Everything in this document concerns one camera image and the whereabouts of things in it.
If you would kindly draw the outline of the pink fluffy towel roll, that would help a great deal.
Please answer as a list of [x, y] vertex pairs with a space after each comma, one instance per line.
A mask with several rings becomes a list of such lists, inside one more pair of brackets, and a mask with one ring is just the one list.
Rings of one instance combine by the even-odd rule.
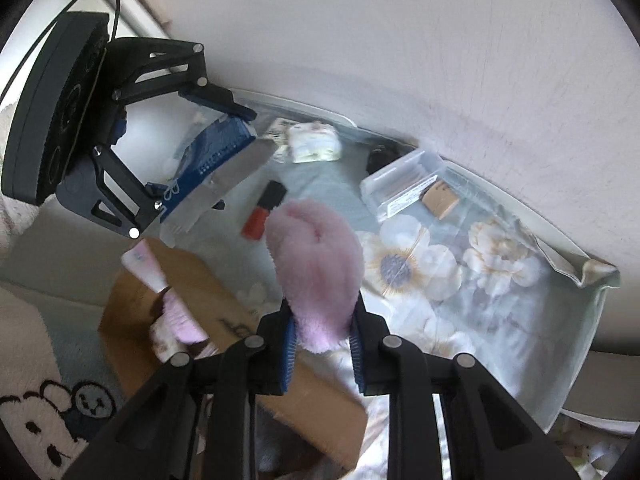
[[312, 353], [348, 337], [364, 275], [358, 236], [335, 210], [316, 200], [291, 200], [266, 221], [266, 245], [300, 345]]

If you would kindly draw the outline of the blue foil package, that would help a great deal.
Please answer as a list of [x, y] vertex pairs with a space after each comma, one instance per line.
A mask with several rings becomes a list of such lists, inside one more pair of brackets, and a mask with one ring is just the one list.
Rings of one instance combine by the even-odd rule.
[[179, 234], [189, 232], [276, 151], [276, 142], [258, 136], [239, 117], [224, 115], [203, 127], [180, 157], [167, 162], [175, 173], [163, 190], [160, 206], [163, 243], [174, 246]]

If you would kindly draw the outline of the floral light blue tablecloth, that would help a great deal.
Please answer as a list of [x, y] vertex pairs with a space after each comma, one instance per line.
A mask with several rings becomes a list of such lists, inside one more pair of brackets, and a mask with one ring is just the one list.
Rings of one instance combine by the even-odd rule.
[[294, 164], [288, 151], [284, 164], [270, 159], [226, 195], [224, 211], [207, 211], [175, 245], [204, 257], [244, 306], [266, 312], [279, 291], [265, 245], [241, 236], [250, 206], [270, 180], [285, 185], [287, 200], [318, 200], [360, 240], [369, 311], [425, 352], [474, 354], [549, 429], [585, 362], [606, 293], [620, 284], [616, 266], [588, 257], [561, 233], [544, 240], [542, 220], [523, 222], [524, 206], [449, 162], [446, 181], [460, 203], [448, 216], [438, 220], [415, 203], [378, 223], [360, 194], [370, 149], [430, 151], [425, 144], [400, 144], [302, 103], [246, 100], [260, 136], [278, 117], [324, 122], [337, 130], [342, 157]]

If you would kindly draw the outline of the black round cap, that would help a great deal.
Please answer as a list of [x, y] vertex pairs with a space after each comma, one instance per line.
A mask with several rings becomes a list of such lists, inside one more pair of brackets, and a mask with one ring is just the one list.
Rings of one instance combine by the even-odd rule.
[[367, 174], [369, 176], [375, 174], [378, 170], [388, 166], [399, 157], [398, 149], [393, 146], [379, 145], [371, 148], [367, 158]]

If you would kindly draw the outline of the white bear pattern rug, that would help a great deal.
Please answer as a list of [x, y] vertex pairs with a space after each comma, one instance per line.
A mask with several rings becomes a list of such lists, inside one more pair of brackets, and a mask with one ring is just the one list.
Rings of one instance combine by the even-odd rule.
[[1, 422], [40, 479], [62, 478], [125, 402], [101, 316], [90, 304], [1, 289]]

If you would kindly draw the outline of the white tissue pack black calligraphy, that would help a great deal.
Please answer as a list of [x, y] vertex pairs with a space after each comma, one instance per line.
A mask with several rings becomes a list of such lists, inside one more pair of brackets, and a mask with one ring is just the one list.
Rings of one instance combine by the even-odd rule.
[[269, 139], [276, 144], [276, 151], [272, 158], [280, 164], [288, 160], [288, 130], [296, 126], [297, 122], [282, 117], [276, 118], [262, 134], [265, 139]]

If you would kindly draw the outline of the white spotted rolled cloth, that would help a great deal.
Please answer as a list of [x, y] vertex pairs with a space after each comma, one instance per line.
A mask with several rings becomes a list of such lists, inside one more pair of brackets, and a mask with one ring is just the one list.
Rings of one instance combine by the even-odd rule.
[[335, 162], [342, 157], [337, 130], [324, 122], [306, 122], [288, 128], [288, 150], [294, 164]]

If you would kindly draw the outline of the small brown cardboard piece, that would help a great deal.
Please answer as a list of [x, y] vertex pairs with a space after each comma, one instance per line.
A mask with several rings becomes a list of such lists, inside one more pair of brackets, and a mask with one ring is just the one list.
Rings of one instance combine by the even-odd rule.
[[456, 208], [460, 198], [443, 180], [435, 181], [422, 195], [421, 203], [438, 220]]

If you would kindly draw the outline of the clear plastic swab box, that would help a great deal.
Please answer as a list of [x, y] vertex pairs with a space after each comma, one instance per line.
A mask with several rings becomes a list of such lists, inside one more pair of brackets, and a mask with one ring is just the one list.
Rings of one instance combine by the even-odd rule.
[[445, 181], [454, 191], [446, 181], [446, 170], [438, 155], [417, 148], [364, 178], [360, 183], [361, 199], [375, 220], [383, 223], [415, 203], [422, 204], [423, 193], [437, 180]]

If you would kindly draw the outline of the brown cardboard box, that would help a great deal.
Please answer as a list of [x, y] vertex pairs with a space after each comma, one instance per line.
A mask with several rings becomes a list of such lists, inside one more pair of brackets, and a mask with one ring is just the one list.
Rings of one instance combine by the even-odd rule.
[[[224, 351], [254, 333], [257, 323], [198, 256], [147, 238], [150, 253], [209, 336]], [[125, 396], [133, 396], [160, 367], [149, 329], [160, 314], [160, 295], [128, 270], [118, 272], [99, 332]], [[367, 412], [355, 396], [316, 372], [299, 353], [284, 396], [261, 396], [262, 408], [344, 469], [356, 468]]]

